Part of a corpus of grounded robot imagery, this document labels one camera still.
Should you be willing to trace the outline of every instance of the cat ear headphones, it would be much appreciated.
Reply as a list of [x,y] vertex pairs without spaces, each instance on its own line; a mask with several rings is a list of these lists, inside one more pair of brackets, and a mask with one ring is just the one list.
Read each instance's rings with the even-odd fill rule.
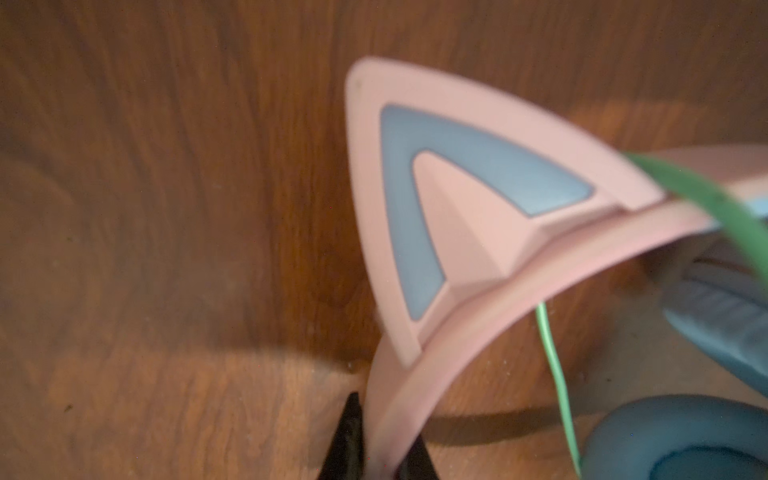
[[[665,314],[768,396],[768,297],[750,272],[768,280],[768,233],[755,220],[768,216],[768,147],[624,155],[504,92],[379,58],[349,72],[346,117],[357,225],[384,334],[362,420],[343,417],[336,437],[346,447],[329,451],[346,448],[360,470],[347,462],[336,478],[436,478],[431,464],[418,474],[404,462],[426,455],[429,463],[419,438],[427,418],[453,379],[534,308],[582,478],[768,478],[768,412],[706,396],[620,407],[580,456],[543,304],[609,266],[722,227],[744,257],[724,245],[707,252],[668,293]],[[357,410],[350,397],[345,415]],[[320,478],[334,478],[326,467]]]

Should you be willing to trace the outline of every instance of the v-shaped panel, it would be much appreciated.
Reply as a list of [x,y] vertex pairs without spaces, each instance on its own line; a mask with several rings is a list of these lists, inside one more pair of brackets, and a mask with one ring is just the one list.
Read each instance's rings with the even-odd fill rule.
[[404,366],[461,301],[552,237],[664,196],[589,134],[464,78],[366,59],[346,110],[363,254]]

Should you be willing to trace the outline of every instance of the wooden table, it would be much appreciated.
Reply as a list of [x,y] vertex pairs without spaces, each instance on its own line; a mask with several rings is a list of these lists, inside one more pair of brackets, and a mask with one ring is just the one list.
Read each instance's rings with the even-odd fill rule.
[[[315,477],[379,336],[343,116],[363,55],[623,149],[768,142],[758,0],[7,0],[0,39],[9,479]],[[552,301],[570,379],[647,267]],[[574,477],[540,350],[520,322],[452,387],[443,478]]]

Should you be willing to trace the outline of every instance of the cat ear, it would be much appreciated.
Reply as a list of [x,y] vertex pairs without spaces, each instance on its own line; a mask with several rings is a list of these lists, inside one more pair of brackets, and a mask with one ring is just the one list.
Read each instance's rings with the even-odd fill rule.
[[366,268],[406,367],[457,305],[514,276],[552,238],[664,197],[561,118],[427,68],[358,61],[346,119]]

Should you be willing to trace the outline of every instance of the green cable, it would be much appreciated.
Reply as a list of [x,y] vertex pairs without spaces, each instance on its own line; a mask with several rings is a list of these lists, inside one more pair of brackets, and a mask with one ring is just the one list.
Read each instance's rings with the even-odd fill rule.
[[[751,261],[755,271],[760,275],[763,285],[768,286],[768,229],[741,202],[732,198],[718,185],[690,170],[645,155],[626,154],[626,156],[663,188],[693,202],[719,221],[725,234]],[[568,386],[565,384],[565,376],[558,359],[558,352],[554,347],[546,303],[542,302],[536,306],[536,323],[541,335],[541,344],[552,371],[554,387],[558,394],[558,406],[560,407],[565,438],[568,441],[568,450],[571,452],[571,460],[574,463],[576,474],[580,478],[581,455],[578,451],[576,431],[571,415]]]
[[579,455],[578,452],[574,420],[573,416],[571,416],[571,403],[568,400],[568,386],[565,385],[565,375],[563,375],[563,369],[560,366],[558,351],[554,347],[552,331],[549,329],[547,304],[544,302],[541,302],[536,306],[536,323],[538,324],[539,335],[541,335],[541,344],[544,346],[544,351],[547,354],[547,361],[549,361],[549,369],[552,371],[554,389],[558,393],[560,418],[563,421],[565,439],[568,441],[568,450],[571,451],[571,460],[573,460],[576,475],[581,478],[581,455]]

